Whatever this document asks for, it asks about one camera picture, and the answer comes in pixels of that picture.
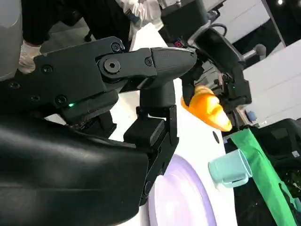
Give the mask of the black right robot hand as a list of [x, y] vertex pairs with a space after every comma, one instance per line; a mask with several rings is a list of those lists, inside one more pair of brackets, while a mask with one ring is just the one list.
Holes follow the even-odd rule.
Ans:
[[0, 223], [112, 226], [134, 217], [179, 143], [184, 48], [104, 38], [35, 58], [0, 83]]

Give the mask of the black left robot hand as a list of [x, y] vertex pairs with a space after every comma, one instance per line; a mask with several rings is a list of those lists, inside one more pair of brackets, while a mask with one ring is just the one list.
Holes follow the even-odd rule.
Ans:
[[244, 62], [242, 55], [218, 31], [206, 28], [195, 32], [188, 39], [180, 38], [184, 47], [195, 49], [196, 64], [182, 79], [183, 99], [189, 104], [194, 94], [196, 81], [200, 79], [204, 69], [202, 64], [210, 61], [222, 73], [222, 92], [218, 94], [220, 104], [226, 113], [235, 110], [239, 105], [252, 102], [249, 82], [243, 75]]

